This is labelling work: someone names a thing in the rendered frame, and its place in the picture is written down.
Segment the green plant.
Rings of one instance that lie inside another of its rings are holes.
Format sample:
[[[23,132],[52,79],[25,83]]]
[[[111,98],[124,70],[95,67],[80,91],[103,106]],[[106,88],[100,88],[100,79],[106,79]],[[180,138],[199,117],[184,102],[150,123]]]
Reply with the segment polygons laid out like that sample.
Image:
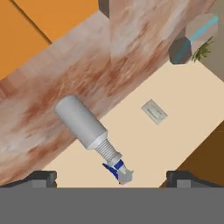
[[[200,61],[203,58],[206,58],[207,55],[211,52],[209,46],[213,43],[213,37],[208,39],[202,46],[200,46],[192,56],[192,61]]]

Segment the grey wall socket plate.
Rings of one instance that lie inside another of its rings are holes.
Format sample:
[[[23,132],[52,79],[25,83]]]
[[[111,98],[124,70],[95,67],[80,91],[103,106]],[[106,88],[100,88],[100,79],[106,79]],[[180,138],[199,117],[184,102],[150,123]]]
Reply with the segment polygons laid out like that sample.
[[[142,110],[156,125],[159,125],[167,117],[167,114],[152,99],[142,106]]]

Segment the grey spray bottle blue trigger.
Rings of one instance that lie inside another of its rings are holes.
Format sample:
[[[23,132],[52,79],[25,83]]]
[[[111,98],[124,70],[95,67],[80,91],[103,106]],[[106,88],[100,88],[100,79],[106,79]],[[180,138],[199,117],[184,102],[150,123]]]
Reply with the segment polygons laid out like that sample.
[[[76,95],[62,98],[54,111],[86,150],[95,150],[105,159],[103,166],[121,185],[133,179],[133,171],[125,166],[122,154],[108,140],[108,130]]]

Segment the orange cabinet door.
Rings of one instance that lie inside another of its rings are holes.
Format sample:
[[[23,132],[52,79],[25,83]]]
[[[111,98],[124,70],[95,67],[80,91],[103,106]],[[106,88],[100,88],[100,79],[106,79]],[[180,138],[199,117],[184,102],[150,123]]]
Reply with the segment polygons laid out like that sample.
[[[0,0],[0,79],[47,47],[9,0]]]
[[[12,0],[53,42],[98,11],[98,0]]]

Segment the grey plant pot blue stripe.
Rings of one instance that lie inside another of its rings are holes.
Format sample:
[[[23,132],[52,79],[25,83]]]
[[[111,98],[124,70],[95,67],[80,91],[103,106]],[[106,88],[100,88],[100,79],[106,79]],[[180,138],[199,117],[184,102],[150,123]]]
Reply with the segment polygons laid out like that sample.
[[[213,13],[194,18],[173,40],[169,60],[173,65],[187,63],[196,51],[218,32],[218,16]]]

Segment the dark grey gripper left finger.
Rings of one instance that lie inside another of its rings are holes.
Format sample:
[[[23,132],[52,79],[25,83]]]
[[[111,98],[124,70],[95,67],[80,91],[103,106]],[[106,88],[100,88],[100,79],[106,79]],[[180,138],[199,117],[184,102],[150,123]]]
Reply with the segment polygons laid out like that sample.
[[[34,171],[27,177],[18,181],[3,185],[3,188],[32,187],[32,188],[56,188],[56,171]]]

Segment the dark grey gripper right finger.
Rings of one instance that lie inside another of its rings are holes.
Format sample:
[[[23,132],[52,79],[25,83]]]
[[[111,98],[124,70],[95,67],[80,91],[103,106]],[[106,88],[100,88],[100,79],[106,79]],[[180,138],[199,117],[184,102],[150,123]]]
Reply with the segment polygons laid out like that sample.
[[[197,178],[189,171],[168,171],[166,186],[172,188],[221,188],[221,185]]]

